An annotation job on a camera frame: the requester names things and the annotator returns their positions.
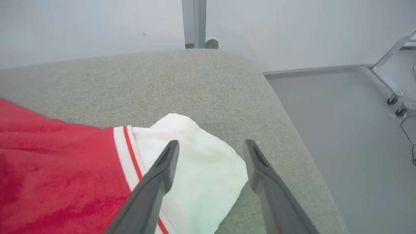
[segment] metal pole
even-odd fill
[[[193,30],[195,48],[205,48],[207,1],[193,0]]]

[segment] white fabric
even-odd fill
[[[130,191],[133,191],[140,181],[139,174],[145,175],[147,171],[145,170],[143,160],[141,159],[139,150],[137,149],[132,127],[115,127],[114,142],[117,148],[117,154],[120,159],[124,177]],[[138,170],[136,170],[134,163],[137,163]],[[159,212],[159,219],[160,222],[158,221],[156,225],[155,234],[177,234],[168,222],[162,210]]]
[[[171,140],[179,141],[175,179],[161,213],[177,234],[213,234],[247,181],[241,157],[183,115],[168,114],[150,128],[133,127],[132,132],[145,172]]]

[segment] gray upholstered seat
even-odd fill
[[[49,118],[98,127],[149,127],[189,116],[242,154],[257,142],[322,234],[347,233],[312,157],[264,76],[218,50],[144,52],[0,70],[0,96]],[[245,186],[217,233],[265,233]]]

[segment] metal leg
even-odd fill
[[[372,68],[371,71],[393,92],[390,98],[387,100],[389,105],[396,104],[400,97],[403,96],[403,92],[385,75],[380,71],[380,67],[387,62],[393,55],[395,55],[400,48],[410,41],[413,35],[416,34],[414,31],[411,35],[401,38]]]
[[[195,48],[205,48],[207,1],[193,0],[193,30]]]
[[[378,67],[374,66],[371,71],[393,92],[392,96],[387,101],[389,104],[394,104],[399,97],[403,96],[403,92],[384,74]]]

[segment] fabric upholstery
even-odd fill
[[[240,156],[244,139],[253,139],[321,234],[348,233],[276,94],[238,55],[142,52],[5,69],[0,96],[48,118],[98,127],[149,127],[178,113]],[[216,233],[265,233],[259,199],[247,184]]]

